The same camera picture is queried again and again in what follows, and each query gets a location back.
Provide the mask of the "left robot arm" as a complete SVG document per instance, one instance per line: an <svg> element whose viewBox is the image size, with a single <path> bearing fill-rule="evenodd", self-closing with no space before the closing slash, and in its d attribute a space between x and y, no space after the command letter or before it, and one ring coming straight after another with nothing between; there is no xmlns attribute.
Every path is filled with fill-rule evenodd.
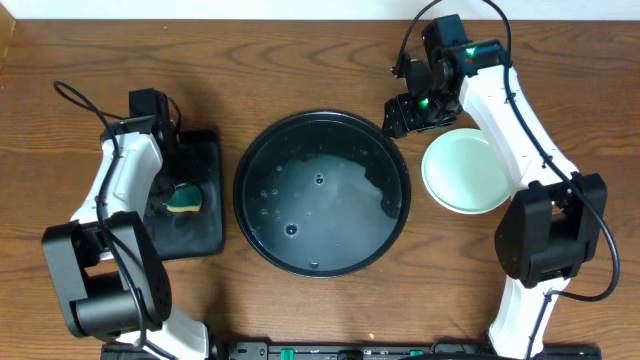
<svg viewBox="0 0 640 360"><path fill-rule="evenodd" d="M68 330L161 359L206 359L207 327L172 303L167 272L143 223L164 162L155 115L107 125L103 158L71 220L45 230L42 248Z"/></svg>

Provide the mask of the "light blue plate top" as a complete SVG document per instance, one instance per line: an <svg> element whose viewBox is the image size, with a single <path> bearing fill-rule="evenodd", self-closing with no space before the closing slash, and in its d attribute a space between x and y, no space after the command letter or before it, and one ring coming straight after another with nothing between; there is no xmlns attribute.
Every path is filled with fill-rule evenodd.
<svg viewBox="0 0 640 360"><path fill-rule="evenodd" d="M437 137L423 155L421 175L436 202L461 214L490 212L510 197L498 157L478 129L460 128Z"/></svg>

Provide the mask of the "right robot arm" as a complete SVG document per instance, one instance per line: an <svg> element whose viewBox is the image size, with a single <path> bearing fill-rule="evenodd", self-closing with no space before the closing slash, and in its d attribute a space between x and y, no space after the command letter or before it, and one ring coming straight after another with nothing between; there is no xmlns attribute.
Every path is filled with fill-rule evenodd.
<svg viewBox="0 0 640 360"><path fill-rule="evenodd" d="M425 49L427 61L400 51L392 72L407 91L386 103L383 130L401 138L446 127L461 112L477 124L511 197L494 235L506 281L489 343L502 358L542 355L553 306L571 295L569 282L594 257L599 237L612 237L603 219L606 185L598 174L581 174L554 144L499 41L436 41Z"/></svg>

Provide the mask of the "green yellow sponge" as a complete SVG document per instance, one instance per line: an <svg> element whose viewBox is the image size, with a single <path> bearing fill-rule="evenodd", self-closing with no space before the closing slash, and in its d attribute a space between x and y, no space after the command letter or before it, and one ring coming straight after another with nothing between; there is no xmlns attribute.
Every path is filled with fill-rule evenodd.
<svg viewBox="0 0 640 360"><path fill-rule="evenodd" d="M189 185L176 189L166 203L166 209L171 213L199 212L203 204L200 188Z"/></svg>

